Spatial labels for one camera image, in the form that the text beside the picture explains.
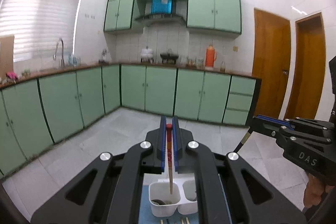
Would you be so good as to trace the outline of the right hand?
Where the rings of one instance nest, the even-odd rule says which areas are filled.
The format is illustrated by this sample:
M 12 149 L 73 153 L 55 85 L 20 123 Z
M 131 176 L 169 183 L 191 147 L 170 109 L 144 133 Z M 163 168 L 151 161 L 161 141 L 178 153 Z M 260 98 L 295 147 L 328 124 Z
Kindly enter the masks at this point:
M 306 208 L 317 206 L 321 203 L 322 195 L 329 193 L 334 189 L 334 186 L 326 185 L 320 179 L 312 174 L 308 174 L 308 182 L 303 195 L 303 204 Z

